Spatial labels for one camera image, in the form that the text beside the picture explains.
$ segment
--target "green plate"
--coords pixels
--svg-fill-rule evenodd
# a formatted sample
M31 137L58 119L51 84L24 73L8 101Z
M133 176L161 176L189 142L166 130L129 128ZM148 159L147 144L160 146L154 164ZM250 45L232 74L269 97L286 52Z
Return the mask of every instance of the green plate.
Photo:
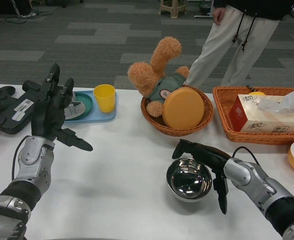
M93 99L90 96L88 96L87 94L84 94L84 93L80 93L80 92L76 92L75 95L76 95L76 101L83 102L83 104L86 107L86 110L82 115L75 117L75 118L68 119L66 121L74 121L74 120L82 119L82 118L86 117L92 111L94 103L93 103Z

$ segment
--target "plush bunny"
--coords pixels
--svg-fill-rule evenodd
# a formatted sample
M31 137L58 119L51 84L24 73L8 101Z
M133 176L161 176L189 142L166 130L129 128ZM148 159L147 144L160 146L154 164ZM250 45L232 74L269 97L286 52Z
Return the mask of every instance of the plush bunny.
M181 43L173 37L165 37L158 43L150 64L136 62L129 67L128 78L141 95L148 98L147 112L157 118L163 114L163 104L170 93L179 89L189 74L187 66L181 66L171 77L165 75L166 64L182 52Z

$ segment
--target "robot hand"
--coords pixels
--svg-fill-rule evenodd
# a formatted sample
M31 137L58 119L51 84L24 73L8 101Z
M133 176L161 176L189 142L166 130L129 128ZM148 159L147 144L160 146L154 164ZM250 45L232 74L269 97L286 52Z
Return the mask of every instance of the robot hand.
M64 86L59 83L60 68L54 64L40 89L31 119L32 136L18 155L19 172L0 194L0 239L22 240L31 211L51 184L54 161L53 141L57 138L67 146L92 151L92 146L75 136L75 132L61 129L65 121L64 108L73 97L74 80Z
M224 214L227 211L226 179L230 179L236 188L248 195L283 240L294 240L294 196L258 164L232 158L211 146L181 139L172 158L177 159L183 153L191 154L216 174L213 186Z

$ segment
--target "gray carpet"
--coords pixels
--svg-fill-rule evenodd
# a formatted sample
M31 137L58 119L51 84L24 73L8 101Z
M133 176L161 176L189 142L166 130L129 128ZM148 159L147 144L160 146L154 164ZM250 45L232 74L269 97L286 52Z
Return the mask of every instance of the gray carpet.
M72 77L76 87L112 84L133 89L127 69L135 61L149 61L165 36L180 40L183 53L167 72L190 66L201 53L212 19L196 19L198 3L187 3L187 14L170 19L157 14L158 0L74 0L67 8L40 6L56 12L24 24L0 17L0 84L40 83L53 63L61 79ZM211 92L225 74L235 49L231 48L203 87ZM294 19L286 16L244 84L294 87Z

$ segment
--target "white tissue paper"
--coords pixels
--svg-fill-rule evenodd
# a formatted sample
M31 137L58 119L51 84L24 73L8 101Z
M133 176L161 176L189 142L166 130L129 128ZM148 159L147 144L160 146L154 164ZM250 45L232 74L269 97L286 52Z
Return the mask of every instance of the white tissue paper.
M284 96L281 102L262 98L258 108L271 113L294 113L294 91Z

